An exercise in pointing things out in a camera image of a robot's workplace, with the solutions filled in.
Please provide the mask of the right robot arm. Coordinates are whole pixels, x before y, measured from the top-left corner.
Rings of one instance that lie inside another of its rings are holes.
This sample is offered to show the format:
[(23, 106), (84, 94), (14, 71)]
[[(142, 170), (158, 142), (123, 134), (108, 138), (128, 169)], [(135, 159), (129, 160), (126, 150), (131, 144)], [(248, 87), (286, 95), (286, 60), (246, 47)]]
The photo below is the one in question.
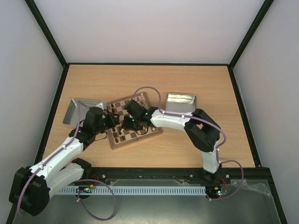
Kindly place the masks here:
[(178, 113), (161, 110), (157, 107), (145, 107), (130, 100), (124, 110), (128, 115), (124, 117), (123, 129), (138, 131), (142, 128), (166, 127), (183, 131), (192, 144), (201, 151), (204, 178), (213, 183), (220, 177), (218, 151), (221, 128), (202, 110)]

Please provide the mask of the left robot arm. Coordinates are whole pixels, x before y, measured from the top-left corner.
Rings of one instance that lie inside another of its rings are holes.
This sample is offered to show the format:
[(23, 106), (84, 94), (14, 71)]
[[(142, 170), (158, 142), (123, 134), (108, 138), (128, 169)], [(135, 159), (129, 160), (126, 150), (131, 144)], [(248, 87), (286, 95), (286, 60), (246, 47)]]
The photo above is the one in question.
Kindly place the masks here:
[(88, 175), (91, 164), (75, 157), (94, 143), (98, 134), (117, 124), (117, 113), (91, 107), (54, 152), (29, 168), (18, 169), (9, 194), (17, 213), (40, 214), (58, 191)]

